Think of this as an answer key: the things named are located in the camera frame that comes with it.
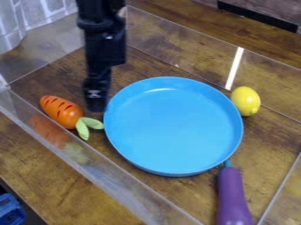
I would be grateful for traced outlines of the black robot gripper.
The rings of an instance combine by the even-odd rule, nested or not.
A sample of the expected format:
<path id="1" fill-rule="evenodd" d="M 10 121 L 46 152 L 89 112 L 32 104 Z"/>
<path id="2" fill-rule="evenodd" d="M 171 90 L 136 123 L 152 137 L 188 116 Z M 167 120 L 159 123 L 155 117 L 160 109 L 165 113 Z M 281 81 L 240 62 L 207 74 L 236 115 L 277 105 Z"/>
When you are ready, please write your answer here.
<path id="1" fill-rule="evenodd" d="M 125 20 L 119 15 L 124 0 L 74 0 L 76 24 L 83 29 L 85 61 L 89 72 L 83 80 L 85 107 L 103 113 L 111 89 L 112 66 L 125 62 Z"/>

